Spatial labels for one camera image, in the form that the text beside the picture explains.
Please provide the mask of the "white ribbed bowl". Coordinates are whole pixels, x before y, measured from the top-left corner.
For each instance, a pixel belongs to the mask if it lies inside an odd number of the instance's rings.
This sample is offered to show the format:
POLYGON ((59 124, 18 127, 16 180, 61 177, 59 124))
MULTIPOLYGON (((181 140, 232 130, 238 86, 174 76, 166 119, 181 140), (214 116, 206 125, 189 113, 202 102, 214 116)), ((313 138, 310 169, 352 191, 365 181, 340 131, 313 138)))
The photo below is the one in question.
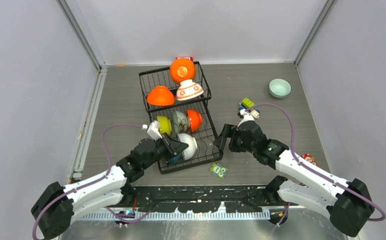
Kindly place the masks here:
POLYGON ((188 145, 188 147, 183 150, 182 155, 185 161, 190 160, 195 155, 198 149, 196 138, 186 133, 179 133, 177 137, 180 142, 188 145))

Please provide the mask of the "pale green ringed bowl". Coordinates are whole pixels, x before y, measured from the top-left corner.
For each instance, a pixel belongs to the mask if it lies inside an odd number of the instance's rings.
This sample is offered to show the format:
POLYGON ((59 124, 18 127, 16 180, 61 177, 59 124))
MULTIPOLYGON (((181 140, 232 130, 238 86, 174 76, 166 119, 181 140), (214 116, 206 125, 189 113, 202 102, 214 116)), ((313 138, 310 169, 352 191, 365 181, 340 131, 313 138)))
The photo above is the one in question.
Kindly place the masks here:
POLYGON ((275 98, 284 98, 291 93, 291 85, 284 79, 273 79, 270 81, 269 92, 275 98))

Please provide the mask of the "yellow green bowl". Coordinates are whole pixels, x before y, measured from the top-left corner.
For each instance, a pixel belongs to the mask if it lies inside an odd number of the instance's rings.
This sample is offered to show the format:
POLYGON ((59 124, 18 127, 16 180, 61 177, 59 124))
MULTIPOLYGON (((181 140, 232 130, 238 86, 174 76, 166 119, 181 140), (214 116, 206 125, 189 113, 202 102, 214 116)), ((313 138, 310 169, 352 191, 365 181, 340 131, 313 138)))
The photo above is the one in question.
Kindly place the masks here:
POLYGON ((160 123, 160 126, 159 126, 160 134, 162 135, 167 134, 170 136, 172 134, 172 124, 169 118, 166 116, 158 115, 157 121, 160 123))

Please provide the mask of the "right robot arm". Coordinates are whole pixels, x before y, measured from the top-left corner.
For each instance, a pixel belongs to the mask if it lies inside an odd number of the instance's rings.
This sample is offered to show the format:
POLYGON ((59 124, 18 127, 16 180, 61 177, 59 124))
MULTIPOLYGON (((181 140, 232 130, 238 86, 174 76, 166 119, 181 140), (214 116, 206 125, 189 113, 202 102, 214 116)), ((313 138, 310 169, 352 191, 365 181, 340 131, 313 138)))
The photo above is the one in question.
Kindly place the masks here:
POLYGON ((267 138, 252 121, 225 124, 213 142, 219 149, 228 145, 232 152, 248 152, 261 164, 285 173, 300 183, 276 176, 267 186, 266 198, 272 205, 283 201, 304 206, 328 218, 349 237, 356 237, 374 212, 364 182, 347 181, 305 161, 284 143, 267 138))

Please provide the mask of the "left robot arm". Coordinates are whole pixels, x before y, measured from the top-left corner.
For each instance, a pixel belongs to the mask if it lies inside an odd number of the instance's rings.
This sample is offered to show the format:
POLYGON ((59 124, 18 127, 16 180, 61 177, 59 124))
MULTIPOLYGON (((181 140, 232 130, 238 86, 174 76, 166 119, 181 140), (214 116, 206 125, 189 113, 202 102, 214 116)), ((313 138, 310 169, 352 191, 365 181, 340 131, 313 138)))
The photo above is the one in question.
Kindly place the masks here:
POLYGON ((44 239, 51 240, 79 217, 97 209, 115 204, 130 206, 134 200, 130 183, 141 178, 154 163, 180 155, 189 147, 196 148, 196 141, 175 140, 167 135, 158 140, 145 138, 102 173, 73 184, 49 184, 31 209, 35 219, 32 238, 36 240, 40 230, 44 239))

